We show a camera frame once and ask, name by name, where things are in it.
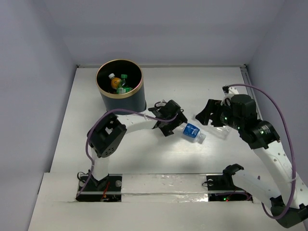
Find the clear bottle white blue cap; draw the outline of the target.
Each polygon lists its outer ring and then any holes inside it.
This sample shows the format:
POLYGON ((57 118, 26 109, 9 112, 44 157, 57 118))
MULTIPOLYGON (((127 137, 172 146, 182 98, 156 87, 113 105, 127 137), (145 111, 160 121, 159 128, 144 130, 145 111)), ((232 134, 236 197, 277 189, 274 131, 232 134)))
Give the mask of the clear bottle white blue cap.
POLYGON ((226 140, 231 130, 225 125, 218 127, 217 126, 215 127, 215 125, 216 122, 213 121, 210 122, 209 133, 216 136, 219 139, 226 140))

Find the blue label clear bottle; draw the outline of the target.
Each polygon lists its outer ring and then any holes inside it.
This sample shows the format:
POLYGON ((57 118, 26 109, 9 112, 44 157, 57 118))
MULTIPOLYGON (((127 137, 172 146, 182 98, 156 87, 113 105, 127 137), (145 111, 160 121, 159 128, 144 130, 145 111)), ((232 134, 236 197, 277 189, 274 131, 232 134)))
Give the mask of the blue label clear bottle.
POLYGON ((203 143, 206 139, 204 131, 191 123, 183 123, 176 128, 176 131, 183 134, 185 138, 188 138, 191 142, 203 143))

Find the green plastic soda bottle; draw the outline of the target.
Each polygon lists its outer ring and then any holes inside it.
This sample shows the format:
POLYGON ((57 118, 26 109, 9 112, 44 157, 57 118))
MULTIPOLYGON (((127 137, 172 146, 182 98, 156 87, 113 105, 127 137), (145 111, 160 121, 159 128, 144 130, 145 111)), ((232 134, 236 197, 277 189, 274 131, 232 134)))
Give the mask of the green plastic soda bottle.
POLYGON ((128 84, 127 84, 127 78, 128 76, 125 75, 125 74, 122 74, 121 75, 121 81, 116 89, 116 93, 117 94, 125 94, 125 93, 128 93, 130 91, 133 90, 133 88, 129 87, 128 84))

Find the long orange juice bottle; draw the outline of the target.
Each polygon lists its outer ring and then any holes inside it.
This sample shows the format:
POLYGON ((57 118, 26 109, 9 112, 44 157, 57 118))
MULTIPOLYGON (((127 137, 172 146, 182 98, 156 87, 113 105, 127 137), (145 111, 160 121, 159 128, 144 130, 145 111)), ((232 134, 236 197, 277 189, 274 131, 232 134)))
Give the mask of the long orange juice bottle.
POLYGON ((116 90, 120 85, 121 79, 116 77, 114 73, 111 73, 108 77, 111 80, 111 87, 116 90))

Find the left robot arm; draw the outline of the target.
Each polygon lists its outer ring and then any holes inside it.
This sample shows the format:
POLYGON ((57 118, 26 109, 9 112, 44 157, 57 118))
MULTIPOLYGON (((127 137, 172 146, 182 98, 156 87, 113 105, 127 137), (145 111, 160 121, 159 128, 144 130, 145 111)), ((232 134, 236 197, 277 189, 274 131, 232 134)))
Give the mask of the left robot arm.
POLYGON ((159 129, 165 137, 181 133, 200 144, 206 138, 203 130, 188 123, 183 109, 174 100, 159 101, 141 113, 113 109, 106 112, 87 133, 85 151, 91 167, 86 179, 78 177, 81 188, 77 193, 89 190, 90 186, 96 190, 106 189, 110 181, 109 156, 117 150, 125 134, 146 129, 159 129))

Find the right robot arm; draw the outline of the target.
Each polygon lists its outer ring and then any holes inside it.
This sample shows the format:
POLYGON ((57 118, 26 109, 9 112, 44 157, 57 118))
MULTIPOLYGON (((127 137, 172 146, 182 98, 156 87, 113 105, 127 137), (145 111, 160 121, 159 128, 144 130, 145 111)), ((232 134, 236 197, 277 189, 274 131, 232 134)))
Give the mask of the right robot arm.
POLYGON ((249 95, 228 93, 223 100, 208 100, 196 118, 204 125, 228 126, 238 131, 274 180, 273 185, 263 183, 250 176, 243 166, 233 164, 213 180, 213 187, 219 185, 247 191, 262 203, 263 208, 269 208, 268 216, 284 228, 291 228, 308 218, 308 188, 286 156, 274 126, 258 118, 255 100, 249 95))

